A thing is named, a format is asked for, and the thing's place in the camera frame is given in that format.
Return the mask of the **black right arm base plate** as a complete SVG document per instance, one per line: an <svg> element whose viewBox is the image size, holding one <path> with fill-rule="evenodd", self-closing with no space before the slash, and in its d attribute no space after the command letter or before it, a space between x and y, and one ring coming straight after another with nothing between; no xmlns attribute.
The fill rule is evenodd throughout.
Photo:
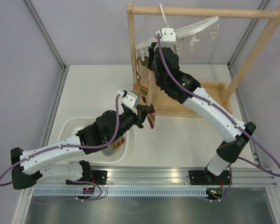
<svg viewBox="0 0 280 224"><path fill-rule="evenodd" d="M189 180L191 185L229 185L231 180L231 173L224 170L219 176L216 176L205 170L190 170Z"/></svg>

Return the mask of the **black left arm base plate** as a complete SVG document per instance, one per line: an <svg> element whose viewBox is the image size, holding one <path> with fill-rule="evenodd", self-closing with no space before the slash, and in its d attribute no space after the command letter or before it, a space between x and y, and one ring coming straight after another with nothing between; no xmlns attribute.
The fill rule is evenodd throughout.
<svg viewBox="0 0 280 224"><path fill-rule="evenodd" d="M105 185L108 172L106 170L93 170L89 174L83 174L83 176L77 181L66 180L66 185L85 185L93 183L97 185Z"/></svg>

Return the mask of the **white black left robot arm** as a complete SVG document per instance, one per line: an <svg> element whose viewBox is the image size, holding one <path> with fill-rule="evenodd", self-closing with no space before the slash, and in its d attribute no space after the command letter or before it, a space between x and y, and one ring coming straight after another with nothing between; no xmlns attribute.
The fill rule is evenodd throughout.
<svg viewBox="0 0 280 224"><path fill-rule="evenodd" d="M152 106L137 105L134 108L123 106L123 113L108 110L95 121L76 134L51 146L24 151L19 147L11 150L12 186L16 190L27 189L48 178L57 179L64 172L66 183L92 181L91 166L79 161L73 168L64 168L60 161L96 153L109 147L133 126L143 128L143 123Z"/></svg>

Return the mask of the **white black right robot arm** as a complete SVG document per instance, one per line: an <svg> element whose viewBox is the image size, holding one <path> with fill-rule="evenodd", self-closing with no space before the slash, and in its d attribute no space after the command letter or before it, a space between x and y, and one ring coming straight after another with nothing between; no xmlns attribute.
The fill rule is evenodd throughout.
<svg viewBox="0 0 280 224"><path fill-rule="evenodd" d="M216 154L203 171L207 183L216 183L222 172L238 159L249 137L256 130L256 125L234 118L195 78L182 72L179 57L171 48L159 48L153 42L148 52L147 67L153 71L156 85L171 99L204 118L223 138Z"/></svg>

